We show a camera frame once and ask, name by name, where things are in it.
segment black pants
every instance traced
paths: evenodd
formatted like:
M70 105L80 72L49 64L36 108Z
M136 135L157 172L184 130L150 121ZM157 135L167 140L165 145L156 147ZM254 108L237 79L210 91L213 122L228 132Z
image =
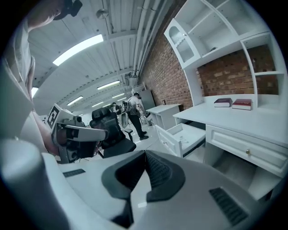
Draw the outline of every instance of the black pants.
M144 137L144 134L143 134L143 131L142 131L142 127L141 127L141 123L140 123L140 120L139 120L139 116L137 115L131 115L130 112L127 112L128 114L128 117L130 119L130 121L132 122L132 124L134 125L137 133L138 133L138 136L139 137Z

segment open drawer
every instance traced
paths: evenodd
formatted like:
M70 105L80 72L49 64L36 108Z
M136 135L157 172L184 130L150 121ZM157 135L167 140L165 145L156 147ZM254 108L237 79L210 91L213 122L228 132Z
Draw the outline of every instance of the open drawer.
M176 125L164 130L155 125L160 142L173 155L184 157L197 144L205 139L205 130L195 128L186 124Z

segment ceiling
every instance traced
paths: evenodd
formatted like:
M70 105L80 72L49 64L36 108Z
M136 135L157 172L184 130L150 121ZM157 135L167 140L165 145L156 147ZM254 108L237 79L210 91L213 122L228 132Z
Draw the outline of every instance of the ceiling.
M138 52L135 55L145 1L149 5L143 17L143 28L138 35ZM75 17L68 15L63 20L32 30L29 43L31 54L36 60L33 86L39 87L39 90L33 101L37 113L47 115L53 104L57 103L79 115L116 101L118 98L112 99L115 95L125 93L122 97L130 96L131 86L125 77L129 78L134 73L133 63L138 63L140 50L147 44L143 41L144 31L148 25L147 32L153 40L172 1L160 0L152 23L149 24L155 0L81 0L83 6ZM109 11L106 19L96 17L96 12L102 8ZM98 34L102 34L104 42L75 54L60 66L52 63L74 45ZM116 80L120 80L120 83L97 89ZM83 96L83 99L67 106L79 96ZM104 103L91 107L99 102Z

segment desk drawer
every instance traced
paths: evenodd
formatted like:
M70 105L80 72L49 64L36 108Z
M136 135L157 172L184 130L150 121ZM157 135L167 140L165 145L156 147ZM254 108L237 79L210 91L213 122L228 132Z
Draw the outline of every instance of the desk drawer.
M245 134L206 125L206 141L275 175L287 171L288 149Z
M160 142L172 154L183 157L205 139L205 131L186 124L178 124L168 130L155 125Z

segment white table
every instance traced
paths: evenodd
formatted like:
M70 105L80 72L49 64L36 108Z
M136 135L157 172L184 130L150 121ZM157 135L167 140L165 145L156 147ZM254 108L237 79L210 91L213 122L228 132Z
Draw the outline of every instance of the white table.
M288 119L281 113L215 108L202 103L173 115L256 137L288 148Z
M288 118L282 111L215 108L213 97L205 102L174 114L176 124L187 120L206 124L206 150L203 163L230 162L232 180L250 180L247 191L259 199L271 191L288 172ZM249 172L245 162L223 154L232 153L252 164Z
M147 112L151 113L154 125L167 130L176 125L173 115L179 113L179 105L181 104L161 105L148 109Z

